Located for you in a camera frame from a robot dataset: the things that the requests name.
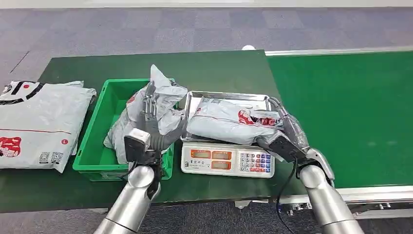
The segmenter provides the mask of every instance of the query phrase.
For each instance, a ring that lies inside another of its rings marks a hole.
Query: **qr code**
[[[50,152],[43,152],[40,154],[39,156],[39,163],[40,164],[47,164],[49,163],[49,156],[50,156]]]
[[[51,163],[59,164],[60,161],[62,160],[63,153],[61,152],[53,152],[52,153],[52,160]]]

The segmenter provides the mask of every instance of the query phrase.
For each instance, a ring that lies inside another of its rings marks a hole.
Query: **green plastic bin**
[[[118,164],[115,151],[103,145],[107,132],[126,107],[126,101],[143,88],[149,79],[109,79],[103,85],[96,107],[77,152],[73,169],[91,181],[116,181],[128,171]],[[173,148],[162,155],[162,179],[172,176]]]

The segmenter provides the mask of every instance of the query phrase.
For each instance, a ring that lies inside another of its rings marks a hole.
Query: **scale display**
[[[260,147],[184,142],[184,173],[271,178],[275,158]]]

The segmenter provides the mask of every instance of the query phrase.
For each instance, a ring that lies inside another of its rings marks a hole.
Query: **black cable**
[[[138,164],[137,161],[133,161],[132,167],[128,170],[128,172],[126,172],[126,174],[124,174],[122,176],[118,176],[118,178],[121,179],[121,180],[126,180],[127,181],[127,179],[125,179],[125,176],[128,176],[135,169],[137,164]]]
[[[280,189],[280,193],[277,196],[277,203],[276,203],[276,209],[277,209],[277,216],[278,218],[281,220],[282,224],[284,224],[284,226],[292,233],[294,234],[293,230],[290,229],[290,227],[284,222],[284,220],[281,218],[281,214],[280,214],[280,210],[278,209],[279,205],[280,205],[280,198],[282,195],[282,192],[284,191],[285,187],[287,187],[287,185],[289,184],[291,178],[293,177],[294,173],[296,172],[297,169],[297,159],[294,160],[294,166],[293,166],[293,170],[291,171],[290,175],[287,178],[287,181],[282,185],[281,189]]]

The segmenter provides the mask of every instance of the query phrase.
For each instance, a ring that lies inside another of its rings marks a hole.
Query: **plastic bag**
[[[251,145],[257,136],[273,136],[283,129],[278,112],[253,111],[231,102],[202,97],[187,125],[201,137]]]
[[[171,83],[155,66],[150,67],[150,80],[155,84],[155,96],[158,96],[156,103],[156,119],[158,120],[159,133],[166,135],[176,129],[184,116],[184,111],[174,110],[173,106],[187,94],[188,90],[184,87]],[[124,136],[132,128],[142,129],[143,126],[143,98],[146,86],[136,92],[126,103],[126,109],[122,112],[119,119],[109,130],[103,144],[116,151],[119,164],[126,164]]]
[[[0,95],[0,168],[63,172],[94,89],[83,82],[12,81]]]

